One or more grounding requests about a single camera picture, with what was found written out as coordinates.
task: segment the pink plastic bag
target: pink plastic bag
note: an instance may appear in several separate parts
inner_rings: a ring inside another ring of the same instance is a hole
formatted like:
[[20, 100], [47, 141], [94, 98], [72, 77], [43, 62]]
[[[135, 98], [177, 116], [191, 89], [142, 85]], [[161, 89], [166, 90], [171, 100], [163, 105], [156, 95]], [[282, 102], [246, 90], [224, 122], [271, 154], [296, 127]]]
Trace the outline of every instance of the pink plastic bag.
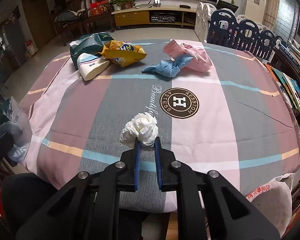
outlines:
[[172, 40], [163, 47], [163, 52], [173, 59], [176, 59], [183, 54], [189, 54], [194, 58], [186, 65], [186, 67], [196, 71], [206, 72], [212, 67], [212, 61], [203, 46], [195, 47], [185, 43], [178, 44], [175, 40]]

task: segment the green tissue package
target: green tissue package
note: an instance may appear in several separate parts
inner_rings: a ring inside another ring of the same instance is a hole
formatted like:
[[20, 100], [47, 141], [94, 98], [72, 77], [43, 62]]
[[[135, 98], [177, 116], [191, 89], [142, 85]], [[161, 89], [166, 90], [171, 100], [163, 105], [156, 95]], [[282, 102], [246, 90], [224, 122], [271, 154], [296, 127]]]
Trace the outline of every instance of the green tissue package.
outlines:
[[97, 56], [108, 41], [113, 41], [113, 38], [106, 32], [84, 35], [77, 41], [72, 41], [70, 43], [70, 56], [75, 69], [78, 70], [77, 60], [82, 53]]

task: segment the potted plant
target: potted plant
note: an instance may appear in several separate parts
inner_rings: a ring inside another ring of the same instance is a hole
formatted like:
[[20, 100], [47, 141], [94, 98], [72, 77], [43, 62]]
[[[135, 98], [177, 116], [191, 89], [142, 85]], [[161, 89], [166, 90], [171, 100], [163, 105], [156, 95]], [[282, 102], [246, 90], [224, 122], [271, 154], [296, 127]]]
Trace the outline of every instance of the potted plant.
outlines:
[[130, 9], [133, 6], [135, 0], [123, 0], [121, 4], [122, 9]]
[[121, 10], [121, 4], [123, 0], [111, 0], [111, 4], [113, 6], [114, 11], [119, 11]]

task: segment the crumpled tissue paper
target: crumpled tissue paper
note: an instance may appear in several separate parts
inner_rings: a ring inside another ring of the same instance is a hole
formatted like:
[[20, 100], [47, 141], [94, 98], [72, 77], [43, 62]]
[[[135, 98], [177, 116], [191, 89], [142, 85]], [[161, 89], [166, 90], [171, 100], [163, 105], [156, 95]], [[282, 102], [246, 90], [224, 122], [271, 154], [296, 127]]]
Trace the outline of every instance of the crumpled tissue paper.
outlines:
[[147, 112], [137, 114], [122, 129], [120, 143], [133, 148], [135, 139], [138, 138], [143, 150], [153, 150], [155, 138], [159, 134], [156, 124], [157, 119], [151, 114]]
[[164, 77], [175, 77], [179, 72], [180, 69], [185, 67], [193, 57], [184, 54], [180, 57], [177, 57], [175, 61], [167, 61], [162, 60], [160, 64], [157, 66], [149, 66], [142, 70], [142, 73], [158, 73]]

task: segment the plastic bag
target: plastic bag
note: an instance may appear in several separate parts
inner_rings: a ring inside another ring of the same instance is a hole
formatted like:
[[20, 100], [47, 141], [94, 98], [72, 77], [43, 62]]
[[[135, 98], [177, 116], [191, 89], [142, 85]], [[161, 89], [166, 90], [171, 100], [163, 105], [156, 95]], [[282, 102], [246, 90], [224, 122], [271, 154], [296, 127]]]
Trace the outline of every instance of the plastic bag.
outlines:
[[246, 196], [279, 231], [284, 234], [292, 217], [292, 197], [285, 182], [273, 179]]
[[101, 55], [120, 65], [120, 67], [129, 66], [147, 56], [140, 46], [127, 44], [122, 41], [109, 41], [103, 46]]
[[212, 61], [204, 47], [195, 47], [185, 43], [179, 44], [172, 40], [163, 47], [163, 52], [174, 59], [184, 54], [193, 57], [186, 67], [196, 71], [206, 72], [212, 68]]
[[72, 11], [66, 11], [60, 13], [57, 17], [55, 22], [72, 22], [80, 20], [80, 18], [75, 15]]
[[13, 97], [0, 105], [0, 137], [9, 133], [13, 136], [14, 146], [8, 152], [10, 160], [22, 163], [28, 152], [32, 130], [30, 121]]
[[78, 70], [77, 60], [82, 53], [97, 55], [102, 51], [103, 45], [112, 40], [113, 38], [108, 33], [103, 32], [84, 35], [79, 40], [72, 41], [70, 43], [70, 56], [75, 69]]

